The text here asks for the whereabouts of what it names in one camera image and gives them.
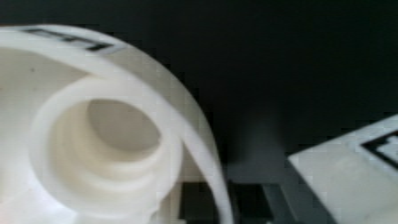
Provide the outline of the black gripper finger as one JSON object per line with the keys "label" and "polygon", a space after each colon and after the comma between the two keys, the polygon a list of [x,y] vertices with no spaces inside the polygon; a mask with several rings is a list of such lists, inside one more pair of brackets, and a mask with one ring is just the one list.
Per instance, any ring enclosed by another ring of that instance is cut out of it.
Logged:
{"label": "black gripper finger", "polygon": [[[259,184],[227,183],[233,224],[272,224],[275,215]],[[186,224],[220,224],[215,197],[204,182],[185,183],[178,218]]]}

